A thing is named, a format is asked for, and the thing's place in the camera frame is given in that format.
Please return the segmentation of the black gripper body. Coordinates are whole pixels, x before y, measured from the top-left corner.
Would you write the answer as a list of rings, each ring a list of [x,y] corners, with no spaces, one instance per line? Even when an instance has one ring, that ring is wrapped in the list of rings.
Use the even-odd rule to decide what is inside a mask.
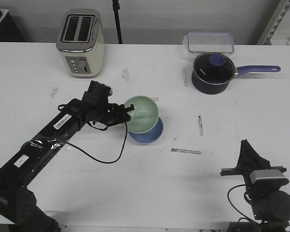
[[[270,167],[268,169],[244,170],[240,168],[223,168],[220,171],[221,176],[241,175],[245,185],[250,189],[258,191],[275,191],[287,184],[287,178],[283,173],[287,169],[283,166]]]
[[[108,102],[108,94],[84,93],[82,102],[88,107],[86,121],[100,122],[106,126],[118,124],[118,105]]]

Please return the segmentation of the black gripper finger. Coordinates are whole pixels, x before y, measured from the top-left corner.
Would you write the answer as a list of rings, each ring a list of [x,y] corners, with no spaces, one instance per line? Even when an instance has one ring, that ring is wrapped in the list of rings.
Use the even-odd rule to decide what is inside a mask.
[[[130,120],[131,120],[131,116],[129,114],[121,114],[121,115],[115,116],[112,119],[111,124],[117,125],[117,124],[128,122]]]
[[[128,106],[125,106],[124,104],[121,104],[121,105],[118,105],[118,106],[117,106],[117,110],[118,110],[120,113],[128,113],[128,112],[134,110],[134,105],[133,105],[133,104],[130,104],[130,105],[128,105]]]
[[[237,169],[248,169],[249,167],[250,160],[248,156],[247,146],[248,146],[248,141],[242,140],[241,146],[240,146],[239,158],[236,165]]]
[[[246,143],[246,156],[248,163],[254,169],[269,169],[271,167],[270,162],[262,158],[250,145],[250,143],[245,140]]]

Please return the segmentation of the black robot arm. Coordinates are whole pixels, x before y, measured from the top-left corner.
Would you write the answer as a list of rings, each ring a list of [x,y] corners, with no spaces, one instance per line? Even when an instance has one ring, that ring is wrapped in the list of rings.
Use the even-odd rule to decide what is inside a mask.
[[[58,222],[38,206],[29,183],[76,132],[99,122],[107,128],[130,121],[134,106],[109,103],[107,96],[85,92],[81,100],[60,105],[60,113],[0,168],[0,215],[22,232],[59,232]]]
[[[290,225],[290,195],[280,188],[289,183],[283,166],[271,166],[247,140],[241,141],[240,154],[234,168],[221,169],[221,176],[241,175],[244,199],[254,218],[245,214],[229,223],[229,232],[284,232]]]

